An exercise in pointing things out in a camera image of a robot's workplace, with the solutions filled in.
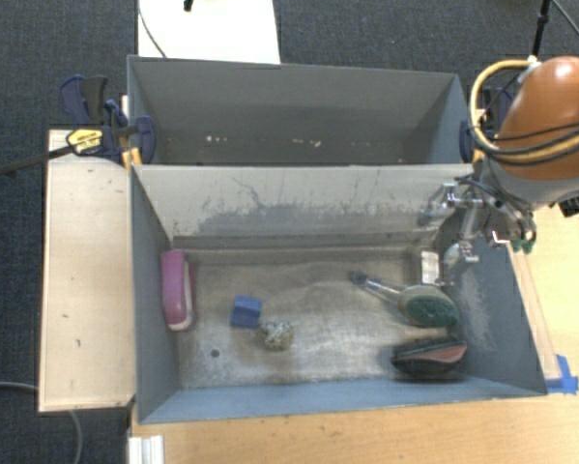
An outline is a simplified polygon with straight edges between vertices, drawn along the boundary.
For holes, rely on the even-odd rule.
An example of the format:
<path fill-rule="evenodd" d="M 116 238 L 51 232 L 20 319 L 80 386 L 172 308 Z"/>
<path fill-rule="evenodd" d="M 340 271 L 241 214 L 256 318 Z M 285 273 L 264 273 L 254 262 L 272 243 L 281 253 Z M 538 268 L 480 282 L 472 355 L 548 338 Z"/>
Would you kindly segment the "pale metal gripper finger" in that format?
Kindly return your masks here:
<path fill-rule="evenodd" d="M 478 262 L 479 257 L 474 253 L 474 247 L 468 241 L 453 244 L 443 256 L 445 266 L 472 265 Z"/>
<path fill-rule="evenodd" d="M 420 207 L 418 226 L 440 226 L 456 207 L 457 184 L 443 183 Z"/>

